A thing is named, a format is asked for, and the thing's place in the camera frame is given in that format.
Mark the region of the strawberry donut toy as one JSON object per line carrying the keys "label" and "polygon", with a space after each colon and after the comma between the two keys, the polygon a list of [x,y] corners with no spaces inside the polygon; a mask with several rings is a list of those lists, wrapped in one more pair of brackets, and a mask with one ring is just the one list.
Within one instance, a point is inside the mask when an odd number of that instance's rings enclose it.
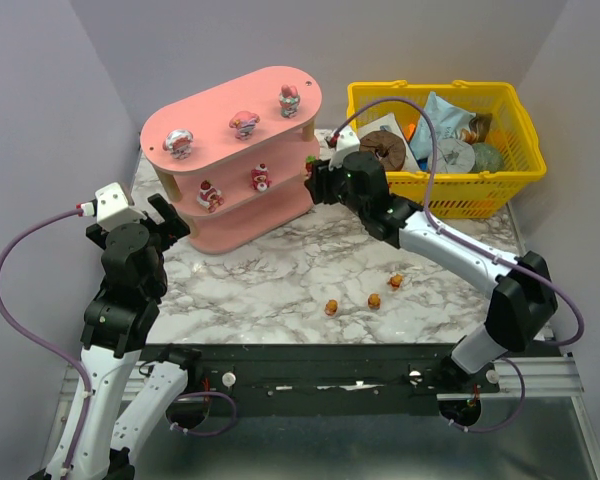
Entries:
{"label": "strawberry donut toy", "polygon": [[312,170],[313,170],[313,165],[318,161],[318,159],[313,156],[313,155],[309,155],[306,157],[305,159],[305,170],[307,173],[307,176],[310,177],[312,175]]}

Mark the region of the red white bow toy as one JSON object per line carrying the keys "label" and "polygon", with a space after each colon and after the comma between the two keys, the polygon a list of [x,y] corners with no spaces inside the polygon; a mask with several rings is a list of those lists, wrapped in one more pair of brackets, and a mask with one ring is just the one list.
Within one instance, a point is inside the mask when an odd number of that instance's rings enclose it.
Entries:
{"label": "red white bow toy", "polygon": [[222,192],[218,188],[216,188],[209,180],[204,180],[199,187],[197,202],[208,213],[214,213],[224,204],[225,200]]}

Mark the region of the pink strawberry bear toy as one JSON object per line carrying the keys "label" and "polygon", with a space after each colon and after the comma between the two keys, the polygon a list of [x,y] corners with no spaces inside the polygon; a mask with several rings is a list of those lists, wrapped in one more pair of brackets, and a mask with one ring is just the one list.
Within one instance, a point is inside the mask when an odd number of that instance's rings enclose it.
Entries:
{"label": "pink strawberry bear toy", "polygon": [[270,187],[269,170],[264,163],[258,164],[251,170],[251,182],[253,189],[258,192],[264,192]]}

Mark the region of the pink white hooded toy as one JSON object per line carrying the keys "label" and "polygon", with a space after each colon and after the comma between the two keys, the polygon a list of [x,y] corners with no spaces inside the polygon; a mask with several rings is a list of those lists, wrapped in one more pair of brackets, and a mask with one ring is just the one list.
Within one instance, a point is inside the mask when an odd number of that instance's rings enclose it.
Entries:
{"label": "pink white hooded toy", "polygon": [[174,159],[183,160],[191,154],[193,141],[193,134],[189,130],[176,129],[166,136],[162,148]]}

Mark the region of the pink flower-ring bunny toy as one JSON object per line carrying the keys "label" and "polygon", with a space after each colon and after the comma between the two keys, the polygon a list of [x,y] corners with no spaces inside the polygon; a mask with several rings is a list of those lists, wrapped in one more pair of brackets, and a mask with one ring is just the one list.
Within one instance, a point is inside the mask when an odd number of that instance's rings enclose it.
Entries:
{"label": "pink flower-ring bunny toy", "polygon": [[301,97],[294,85],[283,84],[281,86],[278,101],[283,118],[292,118],[297,114]]}

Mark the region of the pink wide-eared toy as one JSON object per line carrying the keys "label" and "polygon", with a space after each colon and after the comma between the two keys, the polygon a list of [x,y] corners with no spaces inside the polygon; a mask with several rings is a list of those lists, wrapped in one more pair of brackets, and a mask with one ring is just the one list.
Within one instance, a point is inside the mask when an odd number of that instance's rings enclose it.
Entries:
{"label": "pink wide-eared toy", "polygon": [[260,116],[250,111],[239,111],[229,121],[229,128],[235,130],[235,137],[239,140],[248,139],[256,125],[260,122]]}

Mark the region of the orange bear toy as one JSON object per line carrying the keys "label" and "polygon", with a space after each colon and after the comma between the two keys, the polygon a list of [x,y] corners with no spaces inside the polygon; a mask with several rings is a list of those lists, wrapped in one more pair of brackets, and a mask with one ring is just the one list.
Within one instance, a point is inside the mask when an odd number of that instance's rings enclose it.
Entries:
{"label": "orange bear toy", "polygon": [[404,281],[404,277],[401,274],[392,275],[387,284],[392,290],[398,290]]}
{"label": "orange bear toy", "polygon": [[371,310],[378,310],[381,307],[381,298],[377,293],[369,295],[367,305]]}
{"label": "orange bear toy", "polygon": [[338,302],[335,299],[328,300],[324,308],[324,313],[328,316],[333,316],[337,313],[337,311]]}

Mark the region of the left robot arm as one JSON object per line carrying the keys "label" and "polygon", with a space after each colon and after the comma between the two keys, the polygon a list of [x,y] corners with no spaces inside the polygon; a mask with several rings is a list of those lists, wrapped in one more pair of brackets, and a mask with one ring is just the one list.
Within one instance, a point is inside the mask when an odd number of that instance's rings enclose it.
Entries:
{"label": "left robot arm", "polygon": [[164,253],[189,235],[189,226],[161,195],[149,204],[155,222],[133,208],[95,200],[97,222],[87,237],[102,250],[104,277],[84,313],[81,369],[69,416],[49,463],[37,479],[131,479],[146,440],[183,393],[200,354],[168,345],[156,369],[127,407],[124,392],[167,292]]}

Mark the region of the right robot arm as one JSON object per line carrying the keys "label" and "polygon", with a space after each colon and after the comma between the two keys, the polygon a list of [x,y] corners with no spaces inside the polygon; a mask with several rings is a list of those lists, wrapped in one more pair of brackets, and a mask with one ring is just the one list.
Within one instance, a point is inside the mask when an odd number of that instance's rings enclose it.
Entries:
{"label": "right robot arm", "polygon": [[421,255],[480,291],[486,319],[440,361],[437,383],[447,390],[509,352],[523,352],[557,310],[544,258],[489,247],[430,217],[419,204],[389,190],[385,171],[368,153],[347,155],[341,166],[326,160],[307,166],[305,186],[315,204],[342,204],[367,233],[396,249]]}

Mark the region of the pink three-tier shelf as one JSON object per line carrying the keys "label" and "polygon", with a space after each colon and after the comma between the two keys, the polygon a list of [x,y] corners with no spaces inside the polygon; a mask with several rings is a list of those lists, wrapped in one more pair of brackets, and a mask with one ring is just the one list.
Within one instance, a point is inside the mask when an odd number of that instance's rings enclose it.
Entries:
{"label": "pink three-tier shelf", "polygon": [[[283,118],[281,86],[294,85],[301,97],[297,114]],[[153,113],[140,133],[140,146],[180,216],[191,228],[190,242],[205,254],[230,252],[312,207],[304,186],[305,159],[320,146],[314,121],[322,91],[310,74],[289,66],[270,66],[168,104]],[[235,137],[229,121],[239,111],[260,116],[252,135]],[[173,130],[194,137],[191,154],[174,159],[162,148]],[[264,163],[270,187],[253,189],[251,170]],[[208,213],[197,202],[202,181],[209,180],[224,204]]]}

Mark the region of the brown round cake pack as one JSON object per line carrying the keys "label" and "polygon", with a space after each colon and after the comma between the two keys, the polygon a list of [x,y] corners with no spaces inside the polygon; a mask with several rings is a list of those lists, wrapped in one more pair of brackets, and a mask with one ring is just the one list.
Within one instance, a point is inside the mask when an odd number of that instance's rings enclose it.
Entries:
{"label": "brown round cake pack", "polygon": [[405,142],[390,131],[376,130],[364,135],[360,139],[360,151],[372,153],[388,172],[401,171],[405,165]]}

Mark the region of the white flat packet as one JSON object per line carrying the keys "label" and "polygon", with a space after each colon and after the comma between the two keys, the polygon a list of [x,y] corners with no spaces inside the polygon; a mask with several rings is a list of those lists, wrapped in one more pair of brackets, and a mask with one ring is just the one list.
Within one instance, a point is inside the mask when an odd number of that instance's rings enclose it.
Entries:
{"label": "white flat packet", "polygon": [[397,122],[394,113],[388,113],[376,120],[371,121],[368,124],[359,127],[357,130],[357,135],[360,139],[362,139],[369,133],[376,131],[389,132],[404,140],[402,129]]}

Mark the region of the grey round cake pack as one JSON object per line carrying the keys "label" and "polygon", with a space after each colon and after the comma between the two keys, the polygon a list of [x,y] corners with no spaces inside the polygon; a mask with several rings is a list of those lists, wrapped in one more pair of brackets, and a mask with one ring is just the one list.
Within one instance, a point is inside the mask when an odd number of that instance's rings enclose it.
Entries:
{"label": "grey round cake pack", "polygon": [[444,174],[468,174],[471,173],[476,160],[473,147],[464,141],[447,138],[437,143],[436,165],[433,165],[433,154],[427,159],[427,170]]}

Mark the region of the light blue snack bag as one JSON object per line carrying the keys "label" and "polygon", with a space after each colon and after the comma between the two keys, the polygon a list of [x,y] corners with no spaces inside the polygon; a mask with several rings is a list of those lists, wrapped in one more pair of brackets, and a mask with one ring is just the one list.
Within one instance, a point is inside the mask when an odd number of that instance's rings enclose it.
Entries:
{"label": "light blue snack bag", "polygon": [[[464,141],[463,131],[471,132],[470,123],[476,118],[476,113],[449,103],[435,92],[429,93],[424,112],[434,127],[437,142],[447,138]],[[433,151],[431,131],[423,116],[416,124],[409,146],[417,160],[428,158]]]}

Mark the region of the yellow plastic basket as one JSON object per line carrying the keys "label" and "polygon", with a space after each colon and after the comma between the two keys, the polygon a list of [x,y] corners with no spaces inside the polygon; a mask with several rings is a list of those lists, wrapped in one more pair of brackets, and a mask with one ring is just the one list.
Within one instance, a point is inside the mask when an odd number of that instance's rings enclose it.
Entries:
{"label": "yellow plastic basket", "polygon": [[486,142],[502,155],[504,169],[496,173],[435,175],[429,202],[439,218],[488,218],[527,185],[541,180],[547,165],[527,110],[515,88],[506,82],[455,80],[448,84],[354,82],[348,86],[347,114],[385,97],[403,97],[423,107],[430,92],[472,113],[490,114]]}

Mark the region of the green round cake pack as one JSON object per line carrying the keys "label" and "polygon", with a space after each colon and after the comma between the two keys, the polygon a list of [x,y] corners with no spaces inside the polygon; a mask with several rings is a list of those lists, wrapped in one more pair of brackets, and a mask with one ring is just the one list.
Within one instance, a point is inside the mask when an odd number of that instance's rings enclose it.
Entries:
{"label": "green round cake pack", "polygon": [[496,147],[480,142],[473,144],[472,149],[475,156],[472,173],[496,173],[504,169],[504,158]]}

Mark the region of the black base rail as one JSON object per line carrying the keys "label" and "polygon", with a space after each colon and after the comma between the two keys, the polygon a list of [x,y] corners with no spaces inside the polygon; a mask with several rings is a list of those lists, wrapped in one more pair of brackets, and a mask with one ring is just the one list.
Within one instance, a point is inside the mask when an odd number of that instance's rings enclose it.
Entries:
{"label": "black base rail", "polygon": [[192,427],[209,418],[453,414],[473,421],[486,399],[582,391],[574,359],[534,341],[455,380],[448,344],[149,345],[127,360],[88,351],[106,408]]}

